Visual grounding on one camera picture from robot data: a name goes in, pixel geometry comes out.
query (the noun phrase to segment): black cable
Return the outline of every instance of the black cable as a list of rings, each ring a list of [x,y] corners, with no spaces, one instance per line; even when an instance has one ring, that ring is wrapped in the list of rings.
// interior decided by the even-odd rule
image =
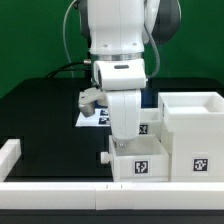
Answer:
[[[75,71],[75,72],[86,72],[88,71],[89,69],[62,69],[62,70],[59,70],[57,73],[54,73],[54,74],[51,74],[48,79],[52,79],[54,78],[58,73],[60,72],[71,72],[71,71]]]
[[[83,62],[72,62],[72,63],[66,64],[66,65],[64,65],[64,66],[62,66],[62,67],[56,69],[55,71],[52,71],[52,72],[48,73],[48,74],[45,76],[45,78],[46,78],[46,79],[47,79],[47,78],[53,78],[57,73],[63,71],[63,70],[66,69],[66,68],[70,68],[70,67],[75,66],[75,65],[84,65],[84,63],[83,63]]]

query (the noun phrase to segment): white box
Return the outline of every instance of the white box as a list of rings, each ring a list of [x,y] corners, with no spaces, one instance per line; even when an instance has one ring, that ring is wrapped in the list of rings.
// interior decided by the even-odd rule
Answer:
[[[140,135],[125,149],[115,149],[112,136],[109,144],[115,182],[168,181],[169,156],[154,135]]]
[[[224,181],[224,99],[215,92],[160,93],[159,110],[171,181]]]

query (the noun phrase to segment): green background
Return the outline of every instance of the green background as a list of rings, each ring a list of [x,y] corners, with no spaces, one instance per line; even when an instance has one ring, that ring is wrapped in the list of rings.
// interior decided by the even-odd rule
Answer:
[[[44,77],[67,63],[62,22],[71,0],[0,1],[0,97],[21,81]],[[180,0],[182,23],[175,37],[160,46],[160,77],[211,77],[224,83],[224,1]],[[79,15],[68,19],[67,39],[72,60],[87,55]],[[146,71],[154,67],[146,47]]]

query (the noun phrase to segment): black table surface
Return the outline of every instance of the black table surface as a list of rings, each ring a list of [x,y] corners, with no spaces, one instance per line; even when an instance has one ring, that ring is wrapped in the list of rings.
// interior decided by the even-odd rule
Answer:
[[[90,86],[85,79],[28,79],[0,100],[0,146],[10,138],[19,138],[22,144],[22,156],[6,182],[112,181],[110,166],[100,163],[100,153],[108,150],[110,128],[75,127],[79,92]],[[157,78],[142,91],[142,107],[156,107],[158,92],[177,91],[224,95],[223,85],[213,79]],[[0,211],[0,223],[22,221],[224,223],[224,212]]]

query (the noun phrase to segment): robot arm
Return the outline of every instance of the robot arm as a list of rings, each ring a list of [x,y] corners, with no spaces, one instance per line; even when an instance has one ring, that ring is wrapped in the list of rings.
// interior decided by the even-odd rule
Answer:
[[[144,24],[152,32],[160,1],[87,0],[93,80],[103,91],[113,139],[121,147],[139,134]]]

